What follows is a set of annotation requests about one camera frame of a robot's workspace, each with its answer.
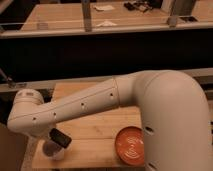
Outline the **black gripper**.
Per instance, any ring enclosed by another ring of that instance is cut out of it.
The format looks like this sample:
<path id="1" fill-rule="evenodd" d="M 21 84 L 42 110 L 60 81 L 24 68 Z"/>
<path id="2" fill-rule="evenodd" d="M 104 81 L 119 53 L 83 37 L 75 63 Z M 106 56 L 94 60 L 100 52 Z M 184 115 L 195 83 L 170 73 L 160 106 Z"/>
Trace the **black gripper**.
<path id="1" fill-rule="evenodd" d="M 49 136 L 52 141 L 54 141 L 56 144 L 60 145 L 63 148 L 67 148 L 72 141 L 69 136 L 67 136 L 56 128 L 53 128 L 50 131 Z"/>

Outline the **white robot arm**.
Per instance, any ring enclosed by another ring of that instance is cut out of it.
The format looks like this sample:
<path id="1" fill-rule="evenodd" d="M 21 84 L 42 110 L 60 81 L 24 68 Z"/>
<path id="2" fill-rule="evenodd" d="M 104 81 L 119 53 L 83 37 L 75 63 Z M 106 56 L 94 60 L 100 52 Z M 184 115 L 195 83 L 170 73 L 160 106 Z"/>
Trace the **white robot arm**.
<path id="1" fill-rule="evenodd" d="M 208 101 L 199 83 L 181 71 L 113 77 L 49 103 L 40 92 L 22 89 L 7 128 L 46 139 L 56 123 L 126 106 L 141 113 L 146 171 L 213 171 Z"/>

